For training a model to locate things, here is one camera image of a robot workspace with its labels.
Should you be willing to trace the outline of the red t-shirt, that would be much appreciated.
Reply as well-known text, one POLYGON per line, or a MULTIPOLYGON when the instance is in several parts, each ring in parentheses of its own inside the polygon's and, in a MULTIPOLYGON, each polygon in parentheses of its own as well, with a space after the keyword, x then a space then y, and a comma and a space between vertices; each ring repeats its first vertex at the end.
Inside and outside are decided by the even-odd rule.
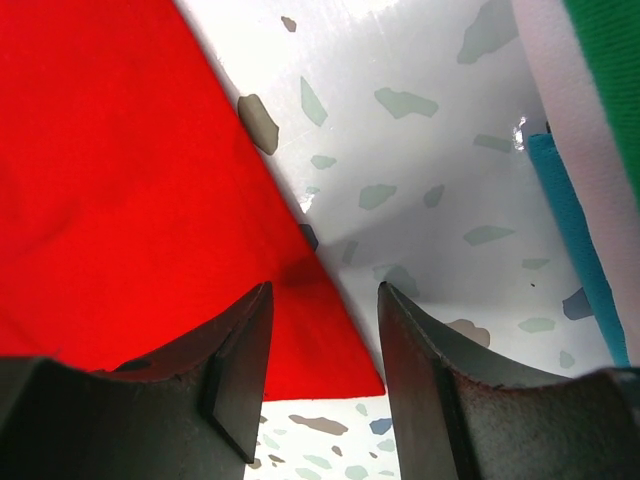
POLYGON ((176 5, 3 2, 2 353, 112 370, 267 281, 267 399, 384 393, 176 5))

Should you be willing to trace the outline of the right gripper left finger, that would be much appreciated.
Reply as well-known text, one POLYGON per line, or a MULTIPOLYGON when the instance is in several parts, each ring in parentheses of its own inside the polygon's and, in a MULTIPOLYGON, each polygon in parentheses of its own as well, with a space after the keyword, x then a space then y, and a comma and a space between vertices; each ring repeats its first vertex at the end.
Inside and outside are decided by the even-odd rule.
POLYGON ((5 479, 240 479, 254 460, 273 288, 116 370, 1 360, 5 479))

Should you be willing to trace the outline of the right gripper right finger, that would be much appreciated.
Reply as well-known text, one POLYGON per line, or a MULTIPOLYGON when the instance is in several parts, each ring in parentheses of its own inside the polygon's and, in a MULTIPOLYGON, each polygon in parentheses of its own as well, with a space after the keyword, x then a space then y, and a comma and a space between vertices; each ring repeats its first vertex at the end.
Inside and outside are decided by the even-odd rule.
POLYGON ((571 379, 523 365, 386 282, 378 324, 403 478, 638 477, 637 369, 571 379))

